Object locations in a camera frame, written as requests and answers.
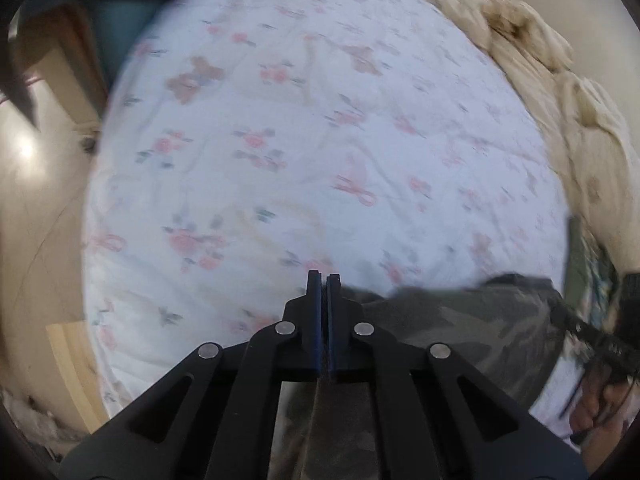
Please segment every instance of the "crumpled blanket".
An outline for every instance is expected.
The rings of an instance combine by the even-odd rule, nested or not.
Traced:
[[[502,68],[542,131],[572,211],[616,269],[640,269],[640,159],[606,90],[570,71],[571,45],[519,0],[430,1]]]

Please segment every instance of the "bed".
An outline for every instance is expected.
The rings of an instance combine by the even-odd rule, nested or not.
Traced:
[[[386,296],[503,272],[562,290],[566,205],[501,70],[425,0],[175,0],[111,95],[84,302],[113,416],[309,269]]]

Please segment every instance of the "camouflage pants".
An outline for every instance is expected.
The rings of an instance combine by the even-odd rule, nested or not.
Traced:
[[[412,288],[388,300],[353,291],[348,296],[363,304],[368,321],[402,342],[422,348],[449,344],[526,409],[562,349],[564,333],[549,323],[548,302],[558,293],[543,280],[462,291]],[[321,380],[291,387],[278,414],[284,433],[274,443],[270,478],[377,478],[367,386]]]

